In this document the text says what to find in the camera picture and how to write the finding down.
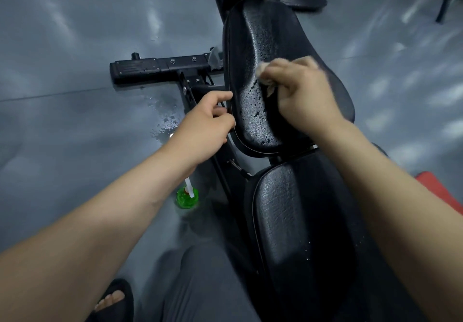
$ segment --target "gray pants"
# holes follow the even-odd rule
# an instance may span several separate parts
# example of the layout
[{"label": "gray pants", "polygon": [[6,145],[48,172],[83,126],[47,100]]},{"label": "gray pants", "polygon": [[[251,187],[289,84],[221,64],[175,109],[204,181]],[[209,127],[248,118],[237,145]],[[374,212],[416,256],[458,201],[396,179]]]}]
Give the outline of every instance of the gray pants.
[{"label": "gray pants", "polygon": [[167,294],[164,321],[260,321],[226,252],[214,243],[189,248]]}]

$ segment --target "red pad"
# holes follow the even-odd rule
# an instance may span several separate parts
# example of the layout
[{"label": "red pad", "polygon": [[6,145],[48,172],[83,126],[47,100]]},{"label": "red pad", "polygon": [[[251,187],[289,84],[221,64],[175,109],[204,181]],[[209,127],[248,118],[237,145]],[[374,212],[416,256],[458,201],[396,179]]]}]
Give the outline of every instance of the red pad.
[{"label": "red pad", "polygon": [[442,183],[433,175],[431,172],[422,172],[415,177],[418,182],[424,185],[430,192],[438,196],[451,207],[453,207],[457,212],[463,214],[463,206],[456,201],[456,199],[449,193],[447,189],[442,185]]}]

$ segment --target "forearm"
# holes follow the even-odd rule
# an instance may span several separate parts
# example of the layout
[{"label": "forearm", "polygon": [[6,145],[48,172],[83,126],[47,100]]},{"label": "forearm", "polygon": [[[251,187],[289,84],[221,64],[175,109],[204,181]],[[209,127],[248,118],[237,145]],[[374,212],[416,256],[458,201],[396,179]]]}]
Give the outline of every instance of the forearm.
[{"label": "forearm", "polygon": [[160,149],[94,198],[0,255],[4,321],[84,321],[190,167]]},{"label": "forearm", "polygon": [[434,321],[463,319],[463,218],[349,122],[316,138],[359,201],[386,260]]}]

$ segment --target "gym floor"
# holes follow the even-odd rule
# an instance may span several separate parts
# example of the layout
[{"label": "gym floor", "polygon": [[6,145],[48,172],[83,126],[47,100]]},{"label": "gym floor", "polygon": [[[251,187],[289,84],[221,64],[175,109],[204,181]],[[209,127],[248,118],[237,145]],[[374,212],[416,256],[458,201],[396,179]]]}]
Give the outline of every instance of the gym floor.
[{"label": "gym floor", "polygon": [[[432,171],[463,202],[463,4],[328,0],[299,14],[349,91],[356,123],[410,173]],[[95,195],[159,149],[184,116],[174,83],[115,90],[109,62],[206,52],[222,38],[214,0],[0,0],[0,250]],[[251,173],[266,160],[241,155]],[[210,163],[200,207],[171,196],[120,275],[136,319],[159,316],[183,251],[237,237]]]}]

